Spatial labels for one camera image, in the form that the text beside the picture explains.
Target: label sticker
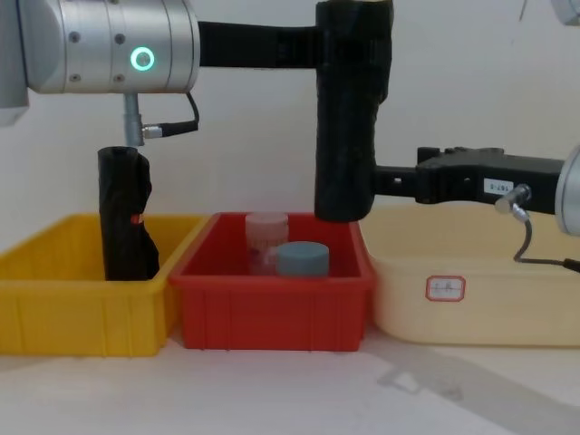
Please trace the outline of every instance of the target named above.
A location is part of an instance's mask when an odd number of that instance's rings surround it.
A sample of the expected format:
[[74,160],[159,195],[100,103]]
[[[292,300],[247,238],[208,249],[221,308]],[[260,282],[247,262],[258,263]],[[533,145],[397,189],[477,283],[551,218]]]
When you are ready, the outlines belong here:
[[427,299],[432,302],[459,302],[465,297],[463,276],[432,276],[427,280]]
[[483,191],[490,195],[500,195],[503,197],[514,189],[513,181],[504,181],[502,179],[484,179]]

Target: plastic bin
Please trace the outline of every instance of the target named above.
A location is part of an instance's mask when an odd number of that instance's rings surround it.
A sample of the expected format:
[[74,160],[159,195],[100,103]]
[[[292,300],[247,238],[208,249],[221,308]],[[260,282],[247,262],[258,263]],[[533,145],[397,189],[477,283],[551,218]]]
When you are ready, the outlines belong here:
[[[580,239],[532,215],[529,257],[580,258]],[[491,206],[379,208],[362,232],[381,282],[374,319],[416,343],[578,346],[580,274],[512,260],[525,229]]]
[[0,353],[156,354],[179,314],[167,276],[207,221],[147,216],[163,265],[147,282],[104,281],[98,215],[68,217],[0,256]]
[[182,290],[186,347],[358,350],[375,283],[358,225],[290,214],[291,241],[330,247],[330,276],[251,276],[245,217],[213,217],[171,275],[171,283]]

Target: yellow bin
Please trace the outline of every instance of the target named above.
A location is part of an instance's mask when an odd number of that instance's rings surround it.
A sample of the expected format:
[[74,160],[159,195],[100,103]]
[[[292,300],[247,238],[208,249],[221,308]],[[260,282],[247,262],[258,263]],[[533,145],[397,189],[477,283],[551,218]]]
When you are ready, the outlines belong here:
[[152,356],[178,320],[167,276],[207,223],[147,216],[161,269],[106,282],[99,215],[68,217],[0,256],[0,353]]
[[[580,238],[532,215],[527,257],[580,259]],[[580,274],[520,265],[525,229],[493,206],[376,208],[362,232],[381,279],[375,323],[415,343],[580,346]]]

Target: red bin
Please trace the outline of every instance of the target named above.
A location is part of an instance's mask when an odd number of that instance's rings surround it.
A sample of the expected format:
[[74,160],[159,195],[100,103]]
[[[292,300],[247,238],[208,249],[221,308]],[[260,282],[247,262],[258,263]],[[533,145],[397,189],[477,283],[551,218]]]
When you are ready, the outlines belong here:
[[249,274],[246,214],[215,215],[177,265],[189,349],[357,351],[376,284],[358,224],[289,214],[290,241],[330,248],[326,278]]

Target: table surface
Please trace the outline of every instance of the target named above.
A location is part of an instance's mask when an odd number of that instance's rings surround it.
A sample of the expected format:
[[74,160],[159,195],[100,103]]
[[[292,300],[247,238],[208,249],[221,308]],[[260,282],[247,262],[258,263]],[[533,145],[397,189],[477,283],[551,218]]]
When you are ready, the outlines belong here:
[[358,353],[0,358],[10,435],[580,433],[580,351],[439,348],[370,331]]

